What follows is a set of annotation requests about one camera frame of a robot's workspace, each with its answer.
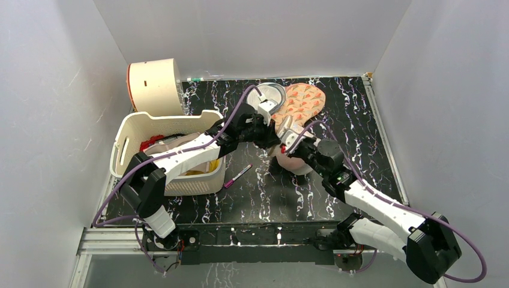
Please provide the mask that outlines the cream plastic laundry basket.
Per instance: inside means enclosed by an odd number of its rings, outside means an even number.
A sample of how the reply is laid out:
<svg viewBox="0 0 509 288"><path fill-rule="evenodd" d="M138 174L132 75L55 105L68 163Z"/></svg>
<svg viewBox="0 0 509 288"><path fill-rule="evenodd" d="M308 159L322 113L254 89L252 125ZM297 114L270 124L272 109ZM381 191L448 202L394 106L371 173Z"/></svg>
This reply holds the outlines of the cream plastic laundry basket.
<svg viewBox="0 0 509 288"><path fill-rule="evenodd" d="M139 152L143 141L152 136L203 133L223 119L215 110L203 110L199 116L154 117L146 112L131 113L124 118L117 132L110 157L110 173L120 179L127 169L132 156ZM226 163L219 159L218 168L201 175L179 175L165 188L164 195L197 196L219 192L224 185Z"/></svg>

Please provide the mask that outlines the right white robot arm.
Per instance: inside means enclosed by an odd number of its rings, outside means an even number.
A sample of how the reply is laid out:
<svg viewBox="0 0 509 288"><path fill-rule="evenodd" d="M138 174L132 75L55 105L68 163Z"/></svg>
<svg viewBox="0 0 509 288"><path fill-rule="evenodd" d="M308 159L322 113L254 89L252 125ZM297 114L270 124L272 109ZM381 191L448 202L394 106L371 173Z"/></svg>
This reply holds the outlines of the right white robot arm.
<svg viewBox="0 0 509 288"><path fill-rule="evenodd" d="M375 190L346 167L335 140L292 136L283 144L285 154L302 159L322 177L322 186L330 196L374 218L351 214L339 223L335 234L343 247L364 244L387 252L429 284L435 284L462 256L443 215L420 216Z"/></svg>

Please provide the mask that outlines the white mesh laundry bag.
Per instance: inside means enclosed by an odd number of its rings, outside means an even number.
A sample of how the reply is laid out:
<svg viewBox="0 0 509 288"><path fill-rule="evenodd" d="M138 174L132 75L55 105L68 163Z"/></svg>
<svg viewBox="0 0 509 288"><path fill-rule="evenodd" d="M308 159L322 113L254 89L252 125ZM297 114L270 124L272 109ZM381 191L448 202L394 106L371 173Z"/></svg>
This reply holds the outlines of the white mesh laundry bag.
<svg viewBox="0 0 509 288"><path fill-rule="evenodd" d="M285 130L294 130L301 134L304 131L304 127L294 121L292 116L285 116L280 125L276 127L276 133L278 136L281 136ZM285 147L279 144L268 150L268 155L276 157L278 164L282 168L294 175L306 175L313 170L302 159L294 157L294 152L288 155L282 154L282 148Z"/></svg>

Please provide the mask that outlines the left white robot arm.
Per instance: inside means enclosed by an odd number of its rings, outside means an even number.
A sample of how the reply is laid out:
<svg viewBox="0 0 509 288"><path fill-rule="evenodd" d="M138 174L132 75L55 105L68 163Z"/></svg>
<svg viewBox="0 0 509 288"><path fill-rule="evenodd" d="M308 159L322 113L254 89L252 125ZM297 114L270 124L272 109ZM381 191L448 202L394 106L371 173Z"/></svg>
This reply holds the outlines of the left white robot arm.
<svg viewBox="0 0 509 288"><path fill-rule="evenodd" d="M180 241L179 228L164 207L167 184L199 164L230 154L242 142L261 149L279 145L275 120L258 113L231 115L177 148L158 156L138 152L131 158L118 191L149 227L145 235L151 241L165 250L174 249Z"/></svg>

